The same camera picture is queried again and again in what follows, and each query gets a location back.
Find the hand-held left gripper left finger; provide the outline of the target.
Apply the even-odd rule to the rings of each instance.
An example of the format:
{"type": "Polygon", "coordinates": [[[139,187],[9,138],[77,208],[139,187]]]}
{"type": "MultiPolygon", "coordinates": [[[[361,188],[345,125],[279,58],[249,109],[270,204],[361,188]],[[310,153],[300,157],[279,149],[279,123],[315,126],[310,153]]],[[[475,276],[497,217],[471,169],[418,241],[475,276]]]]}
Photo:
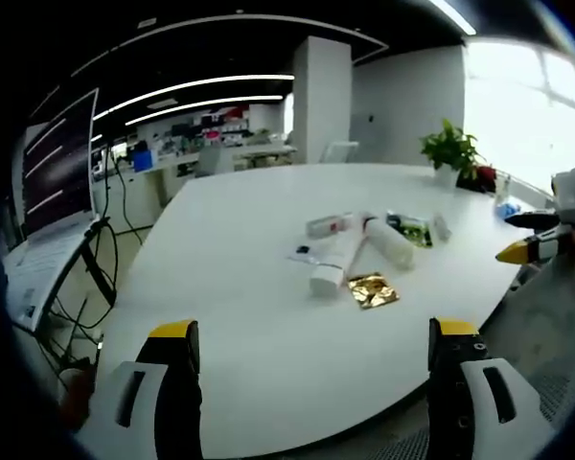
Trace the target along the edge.
{"type": "Polygon", "coordinates": [[[201,459],[199,372],[197,322],[155,328],[97,387],[79,443],[93,459],[201,459]]]}

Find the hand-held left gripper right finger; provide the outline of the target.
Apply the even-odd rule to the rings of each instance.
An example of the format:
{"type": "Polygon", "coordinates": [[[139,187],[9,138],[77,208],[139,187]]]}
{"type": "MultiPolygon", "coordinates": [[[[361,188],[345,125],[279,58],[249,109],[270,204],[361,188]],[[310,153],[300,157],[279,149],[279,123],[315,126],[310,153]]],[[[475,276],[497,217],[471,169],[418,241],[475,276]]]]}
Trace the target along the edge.
{"type": "Polygon", "coordinates": [[[431,318],[429,459],[533,459],[546,443],[536,389],[469,322],[431,318]]]}

